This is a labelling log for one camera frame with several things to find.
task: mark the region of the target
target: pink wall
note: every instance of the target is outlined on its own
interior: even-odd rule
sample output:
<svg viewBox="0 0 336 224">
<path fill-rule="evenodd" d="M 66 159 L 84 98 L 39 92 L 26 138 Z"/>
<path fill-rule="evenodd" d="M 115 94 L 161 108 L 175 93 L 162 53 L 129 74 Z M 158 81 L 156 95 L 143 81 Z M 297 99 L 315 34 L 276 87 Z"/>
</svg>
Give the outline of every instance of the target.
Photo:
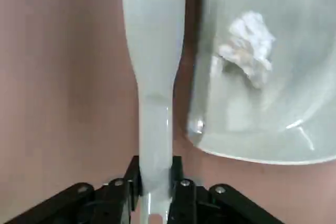
<svg viewBox="0 0 336 224">
<path fill-rule="evenodd" d="M 187 174 L 231 184 L 288 224 L 336 223 L 335 162 L 250 164 L 185 139 L 192 27 L 175 89 L 174 151 Z M 121 0 L 0 0 L 0 90 L 0 222 L 72 183 L 123 174 L 138 152 Z"/>
</svg>

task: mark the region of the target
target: clear bowl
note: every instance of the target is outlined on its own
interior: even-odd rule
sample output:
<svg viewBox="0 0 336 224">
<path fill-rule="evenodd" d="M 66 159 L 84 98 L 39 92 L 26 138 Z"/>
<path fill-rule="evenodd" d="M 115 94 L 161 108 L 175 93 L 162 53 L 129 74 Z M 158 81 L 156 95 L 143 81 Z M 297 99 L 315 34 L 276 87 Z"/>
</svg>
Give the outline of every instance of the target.
<svg viewBox="0 0 336 224">
<path fill-rule="evenodd" d="M 267 164 L 336 158 L 336 0 L 204 0 L 188 133 L 201 150 Z M 247 11 L 276 41 L 261 90 L 214 54 L 214 41 Z"/>
</svg>

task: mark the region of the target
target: white crumpled paper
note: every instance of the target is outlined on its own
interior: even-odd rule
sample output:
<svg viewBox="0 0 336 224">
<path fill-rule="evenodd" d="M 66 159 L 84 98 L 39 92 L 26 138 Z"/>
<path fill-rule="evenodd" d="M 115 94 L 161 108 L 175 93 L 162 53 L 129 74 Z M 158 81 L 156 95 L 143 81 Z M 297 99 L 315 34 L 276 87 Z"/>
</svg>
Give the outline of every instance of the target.
<svg viewBox="0 0 336 224">
<path fill-rule="evenodd" d="M 268 56 L 275 37 L 268 31 L 262 15 L 255 12 L 235 19 L 229 32 L 230 38 L 219 46 L 218 54 L 238 65 L 255 88 L 262 88 L 272 71 Z"/>
</svg>

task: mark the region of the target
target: bolt head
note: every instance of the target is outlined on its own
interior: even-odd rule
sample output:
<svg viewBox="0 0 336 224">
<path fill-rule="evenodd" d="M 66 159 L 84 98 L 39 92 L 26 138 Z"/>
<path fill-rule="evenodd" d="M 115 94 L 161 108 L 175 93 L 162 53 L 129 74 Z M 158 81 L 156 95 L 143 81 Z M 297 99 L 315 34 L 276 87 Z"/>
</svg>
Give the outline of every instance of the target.
<svg viewBox="0 0 336 224">
<path fill-rule="evenodd" d="M 85 191 L 87 191 L 89 188 L 87 186 L 81 186 L 78 188 L 77 192 L 80 193 L 84 193 Z"/>
<path fill-rule="evenodd" d="M 184 180 L 181 181 L 181 185 L 182 185 L 182 186 L 189 186 L 189 185 L 190 185 L 190 181 L 184 179 Z"/>
<path fill-rule="evenodd" d="M 218 194 L 223 194 L 223 193 L 225 193 L 225 189 L 224 189 L 224 187 L 222 187 L 222 186 L 217 186 L 215 190 L 216 190 L 216 192 L 217 192 Z"/>
<path fill-rule="evenodd" d="M 114 182 L 115 186 L 121 186 L 122 184 L 124 184 L 124 182 L 122 181 L 122 179 L 118 179 Z"/>
</svg>

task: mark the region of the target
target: black bracket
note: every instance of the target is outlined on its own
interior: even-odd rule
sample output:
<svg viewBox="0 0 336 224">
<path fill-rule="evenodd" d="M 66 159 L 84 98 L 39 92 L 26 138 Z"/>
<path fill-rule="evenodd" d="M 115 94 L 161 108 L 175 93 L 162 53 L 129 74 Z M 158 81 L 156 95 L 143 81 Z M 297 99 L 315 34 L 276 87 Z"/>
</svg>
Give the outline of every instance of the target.
<svg viewBox="0 0 336 224">
<path fill-rule="evenodd" d="M 171 188 L 168 224 L 283 224 L 228 185 L 208 191 L 185 179 L 179 156 L 173 157 Z M 123 178 L 97 190 L 75 184 L 5 224 L 130 224 L 141 195 L 139 157 L 134 156 Z"/>
</svg>

